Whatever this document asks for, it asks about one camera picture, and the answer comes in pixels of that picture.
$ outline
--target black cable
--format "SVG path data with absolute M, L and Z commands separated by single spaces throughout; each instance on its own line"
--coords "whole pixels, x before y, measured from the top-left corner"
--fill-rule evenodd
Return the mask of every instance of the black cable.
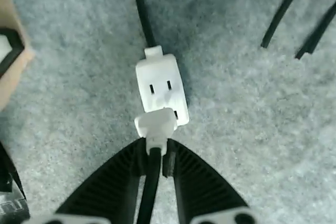
M 327 27 L 330 25 L 331 21 L 334 19 L 336 15 L 336 2 L 327 10 L 321 22 L 318 24 L 313 33 L 308 37 L 308 39 L 304 42 L 301 49 L 295 55 L 296 59 L 301 59 L 305 52 L 312 54 L 319 41 L 321 40 L 323 34 L 326 32 Z
M 135 1 L 136 6 L 138 8 L 139 18 L 143 29 L 143 33 L 145 34 L 147 45 L 148 47 L 155 47 L 157 46 L 157 44 L 153 35 L 151 23 L 149 22 L 145 2 L 144 0 L 135 0 Z
M 152 148 L 136 224 L 150 224 L 161 170 L 161 149 Z
M 264 48 L 267 48 L 274 33 L 275 30 L 277 29 L 280 21 L 282 20 L 283 16 L 285 15 L 286 11 L 288 10 L 288 7 L 290 6 L 290 4 L 293 2 L 293 0 L 283 0 L 279 9 L 277 10 L 277 12 L 275 13 L 271 24 L 269 25 L 264 38 L 262 39 L 262 43 L 261 46 Z

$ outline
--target outlet slot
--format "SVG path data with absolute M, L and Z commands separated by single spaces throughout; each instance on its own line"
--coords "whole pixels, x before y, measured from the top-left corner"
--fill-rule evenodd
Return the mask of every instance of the outlet slot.
M 172 90 L 172 85 L 170 84 L 170 81 L 167 81 L 167 84 L 168 84 L 168 89 Z
M 151 88 L 152 94 L 155 94 L 153 85 L 150 84 L 149 87 Z

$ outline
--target cardboard box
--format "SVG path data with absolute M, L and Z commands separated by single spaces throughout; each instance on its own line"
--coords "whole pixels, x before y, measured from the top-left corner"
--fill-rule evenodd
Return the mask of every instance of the cardboard box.
M 30 47 L 28 37 L 17 16 L 12 0 L 0 0 L 0 28 L 9 28 L 18 32 L 23 51 L 17 56 L 10 67 L 0 77 L 0 111 L 8 103 L 11 94 L 19 83 L 21 73 L 33 59 L 34 52 Z

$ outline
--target gray fabric floor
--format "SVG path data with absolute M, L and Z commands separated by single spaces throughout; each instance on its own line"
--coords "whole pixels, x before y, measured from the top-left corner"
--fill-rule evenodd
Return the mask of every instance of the gray fabric floor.
M 336 219 L 336 20 L 313 56 L 293 59 L 335 0 L 295 0 L 268 50 L 281 0 L 146 0 L 176 55 L 191 121 L 175 133 L 264 223 Z M 15 0 L 37 57 L 1 113 L 1 141 L 32 215 L 54 211 L 136 139 L 135 64 L 145 46 L 134 0 Z M 177 223 L 161 180 L 152 223 Z

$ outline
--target white plug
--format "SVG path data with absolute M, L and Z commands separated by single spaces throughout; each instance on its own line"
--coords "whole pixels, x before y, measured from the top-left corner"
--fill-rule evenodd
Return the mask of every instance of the white plug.
M 167 140 L 177 129 L 175 113 L 171 108 L 144 113 L 134 120 L 139 137 L 146 138 L 146 151 L 160 148 L 161 155 L 167 153 Z
M 0 63 L 12 50 L 13 49 L 8 41 L 8 38 L 5 35 L 0 35 Z
M 171 108 L 177 125 L 187 124 L 189 112 L 175 56 L 164 56 L 161 46 L 146 48 L 145 55 L 135 68 L 145 112 Z

